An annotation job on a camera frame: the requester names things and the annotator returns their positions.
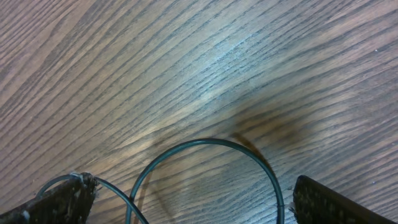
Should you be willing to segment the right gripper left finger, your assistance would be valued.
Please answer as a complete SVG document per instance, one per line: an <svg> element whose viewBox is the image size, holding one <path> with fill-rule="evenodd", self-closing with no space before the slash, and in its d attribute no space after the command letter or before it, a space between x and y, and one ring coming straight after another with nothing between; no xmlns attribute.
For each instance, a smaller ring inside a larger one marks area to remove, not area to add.
<svg viewBox="0 0 398 224"><path fill-rule="evenodd" d="M98 185L95 177L87 172L56 177L33 199L1 214L1 224L85 224Z"/></svg>

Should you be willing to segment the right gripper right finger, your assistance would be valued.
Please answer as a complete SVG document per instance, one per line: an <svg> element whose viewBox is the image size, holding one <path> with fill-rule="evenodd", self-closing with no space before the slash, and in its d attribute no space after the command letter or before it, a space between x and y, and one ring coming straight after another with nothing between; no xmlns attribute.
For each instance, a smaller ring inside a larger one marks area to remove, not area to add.
<svg viewBox="0 0 398 224"><path fill-rule="evenodd" d="M395 224L305 175L297 178L293 201L299 224Z"/></svg>

